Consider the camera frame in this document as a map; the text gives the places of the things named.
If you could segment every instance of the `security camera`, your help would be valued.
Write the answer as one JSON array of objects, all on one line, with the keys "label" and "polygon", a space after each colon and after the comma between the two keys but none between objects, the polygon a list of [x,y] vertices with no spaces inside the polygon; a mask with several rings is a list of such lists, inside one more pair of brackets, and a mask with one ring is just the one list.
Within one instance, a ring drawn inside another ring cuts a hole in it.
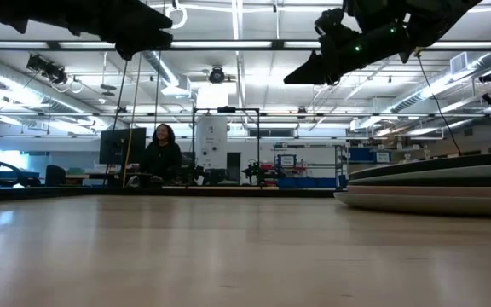
[{"label": "security camera", "polygon": [[210,73],[210,77],[208,78],[213,84],[221,84],[225,81],[225,73],[222,70],[222,67],[216,66],[213,67]]}]

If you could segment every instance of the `computer monitor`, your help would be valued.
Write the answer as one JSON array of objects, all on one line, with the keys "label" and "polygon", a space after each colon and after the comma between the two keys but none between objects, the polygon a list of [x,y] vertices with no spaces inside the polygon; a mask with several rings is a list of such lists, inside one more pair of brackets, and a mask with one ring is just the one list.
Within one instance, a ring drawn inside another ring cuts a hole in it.
[{"label": "computer monitor", "polygon": [[143,152],[147,138],[147,129],[132,129],[130,140],[130,129],[110,130],[101,133],[100,141],[100,164],[124,165],[130,142],[130,157],[128,163],[142,162]]}]

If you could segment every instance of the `white cylinder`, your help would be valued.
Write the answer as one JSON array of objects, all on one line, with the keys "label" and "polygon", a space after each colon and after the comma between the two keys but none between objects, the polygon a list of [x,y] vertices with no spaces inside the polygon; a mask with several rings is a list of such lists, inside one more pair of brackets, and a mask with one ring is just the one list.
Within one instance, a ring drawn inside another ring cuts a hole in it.
[{"label": "white cylinder", "polygon": [[227,169],[227,118],[204,116],[196,128],[197,165],[205,170]]}]

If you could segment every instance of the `laboratory room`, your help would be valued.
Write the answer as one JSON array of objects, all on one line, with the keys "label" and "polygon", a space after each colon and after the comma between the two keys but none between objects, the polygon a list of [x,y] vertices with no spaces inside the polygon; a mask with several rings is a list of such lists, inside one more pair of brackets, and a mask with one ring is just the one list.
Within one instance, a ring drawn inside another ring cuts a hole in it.
[{"label": "laboratory room", "polygon": [[131,305],[491,306],[491,0],[0,0],[0,306]]}]

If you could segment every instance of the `black jacket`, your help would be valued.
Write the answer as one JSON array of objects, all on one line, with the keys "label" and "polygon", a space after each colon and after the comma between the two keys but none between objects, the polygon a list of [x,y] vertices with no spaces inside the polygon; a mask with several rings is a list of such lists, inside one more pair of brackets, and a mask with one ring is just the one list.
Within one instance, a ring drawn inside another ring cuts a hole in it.
[{"label": "black jacket", "polygon": [[140,164],[142,172],[170,180],[181,168],[181,149],[175,143],[159,146],[152,142],[147,146]]}]

